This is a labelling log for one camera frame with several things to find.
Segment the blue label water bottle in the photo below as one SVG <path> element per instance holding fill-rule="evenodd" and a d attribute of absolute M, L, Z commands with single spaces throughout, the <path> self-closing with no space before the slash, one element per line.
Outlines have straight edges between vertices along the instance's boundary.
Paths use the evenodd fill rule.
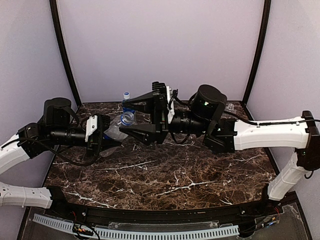
<path fill-rule="evenodd" d="M 128 92 L 128 91 L 126 91 L 126 92 L 124 92 L 123 93 L 123 102 L 126 102 L 126 101 L 128 101 L 128 100 L 130 100 L 131 99 L 131 95 L 130 95 L 130 93 Z"/>

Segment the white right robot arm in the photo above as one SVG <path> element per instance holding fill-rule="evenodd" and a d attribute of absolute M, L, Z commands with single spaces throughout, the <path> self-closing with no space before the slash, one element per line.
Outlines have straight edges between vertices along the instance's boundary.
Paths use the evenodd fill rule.
<path fill-rule="evenodd" d="M 145 145 L 161 144 L 167 135 L 203 137 L 203 145 L 214 153 L 233 153 L 253 148 L 290 147 L 294 152 L 279 175 L 262 192 L 264 201 L 276 203 L 307 173 L 320 167 L 320 132 L 308 110 L 301 116 L 283 120 L 249 121 L 226 113 L 227 97 L 217 88 L 203 84 L 191 96 L 186 110 L 174 108 L 178 91 L 162 82 L 152 90 L 127 99 L 123 107 L 150 115 L 151 122 L 123 126 L 120 131 Z"/>

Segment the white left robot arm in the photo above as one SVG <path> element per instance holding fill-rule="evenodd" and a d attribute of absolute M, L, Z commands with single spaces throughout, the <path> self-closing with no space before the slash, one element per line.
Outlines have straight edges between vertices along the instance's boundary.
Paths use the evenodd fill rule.
<path fill-rule="evenodd" d="M 71 108 L 72 102 L 55 97 L 44 102 L 43 115 L 38 122 L 27 124 L 0 147 L 0 172 L 50 151 L 66 162 L 88 167 L 94 164 L 100 152 L 121 145 L 117 140 L 105 139 L 104 131 L 111 125 L 107 115 L 95 114 L 86 120 L 86 126 Z M 54 149 L 55 146 L 84 147 L 88 162 L 75 162 Z M 50 209 L 66 200 L 58 186 L 24 187 L 0 184 L 1 206 L 39 207 Z"/>

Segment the pepsi bottle blue cap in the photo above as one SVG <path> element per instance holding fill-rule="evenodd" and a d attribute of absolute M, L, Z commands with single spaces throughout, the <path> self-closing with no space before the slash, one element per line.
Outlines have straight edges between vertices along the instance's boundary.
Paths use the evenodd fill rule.
<path fill-rule="evenodd" d="M 104 131 L 104 135 L 116 141 L 123 141 L 128 137 L 127 134 L 120 131 L 120 127 L 127 127 L 136 123 L 135 115 L 131 111 L 125 111 L 122 114 L 116 116 L 110 123 L 107 130 Z"/>

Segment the clear bottle white cap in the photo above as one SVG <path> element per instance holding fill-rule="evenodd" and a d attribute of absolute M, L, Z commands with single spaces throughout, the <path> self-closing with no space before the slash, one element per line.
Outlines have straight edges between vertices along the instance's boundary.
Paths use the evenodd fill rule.
<path fill-rule="evenodd" d="M 233 114 L 237 113 L 235 109 L 235 105 L 233 103 L 228 103 L 224 110 L 228 113 L 233 113 Z"/>

